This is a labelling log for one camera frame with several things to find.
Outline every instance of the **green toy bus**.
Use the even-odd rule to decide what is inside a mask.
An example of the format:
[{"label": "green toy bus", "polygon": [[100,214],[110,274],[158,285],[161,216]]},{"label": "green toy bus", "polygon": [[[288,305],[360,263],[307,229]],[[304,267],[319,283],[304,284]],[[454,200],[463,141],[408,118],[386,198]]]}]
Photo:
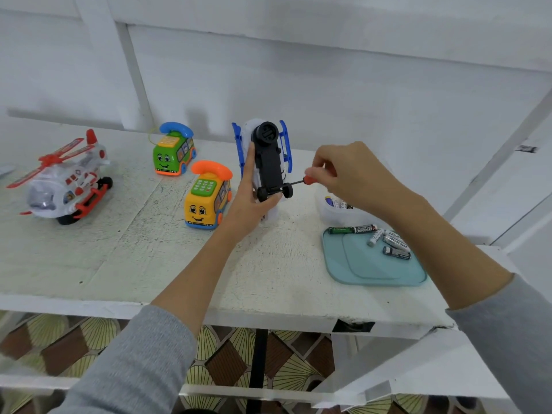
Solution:
[{"label": "green toy bus", "polygon": [[154,147],[155,172],[162,175],[184,174],[190,161],[197,155],[194,132],[177,122],[165,122],[159,130],[167,135]]}]

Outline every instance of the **screwdriver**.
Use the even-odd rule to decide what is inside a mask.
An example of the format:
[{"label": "screwdriver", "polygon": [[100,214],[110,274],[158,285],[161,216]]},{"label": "screwdriver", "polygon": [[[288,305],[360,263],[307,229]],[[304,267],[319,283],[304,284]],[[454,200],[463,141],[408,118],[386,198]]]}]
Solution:
[{"label": "screwdriver", "polygon": [[310,186],[313,183],[318,183],[318,180],[316,180],[314,177],[310,177],[309,175],[306,175],[303,177],[303,180],[295,181],[294,183],[290,184],[299,184],[299,183],[305,183],[307,186]]}]

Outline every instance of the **toy telephone bus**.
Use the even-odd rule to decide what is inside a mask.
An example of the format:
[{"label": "toy telephone bus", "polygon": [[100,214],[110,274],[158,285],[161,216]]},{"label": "toy telephone bus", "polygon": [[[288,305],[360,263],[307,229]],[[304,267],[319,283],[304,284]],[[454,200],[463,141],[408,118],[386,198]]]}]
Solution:
[{"label": "toy telephone bus", "polygon": [[226,205],[232,200],[232,172],[214,161],[198,161],[191,171],[199,174],[184,200],[186,225],[199,229],[215,229],[223,221]]},{"label": "toy telephone bus", "polygon": [[197,155],[194,132],[177,122],[165,122],[159,131],[167,135],[154,147],[155,172],[162,175],[184,174],[190,161]]}]

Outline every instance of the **plastic container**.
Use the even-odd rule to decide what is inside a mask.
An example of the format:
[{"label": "plastic container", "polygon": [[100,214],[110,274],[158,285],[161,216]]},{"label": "plastic container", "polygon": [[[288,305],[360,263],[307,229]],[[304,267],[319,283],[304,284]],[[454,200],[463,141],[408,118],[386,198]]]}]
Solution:
[{"label": "plastic container", "polygon": [[390,229],[391,227],[380,218],[364,212],[361,209],[342,209],[329,205],[325,197],[331,195],[322,185],[317,185],[315,191],[315,204],[322,222],[330,226],[359,226],[375,224],[378,228]]}]

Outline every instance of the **right hand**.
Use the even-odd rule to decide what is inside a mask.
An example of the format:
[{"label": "right hand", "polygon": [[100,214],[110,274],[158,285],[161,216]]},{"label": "right hand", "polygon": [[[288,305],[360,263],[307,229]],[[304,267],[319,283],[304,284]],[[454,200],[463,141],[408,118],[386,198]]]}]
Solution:
[{"label": "right hand", "polygon": [[381,219],[388,217],[392,206],[404,204],[413,195],[361,141],[321,146],[305,174],[348,204]]}]

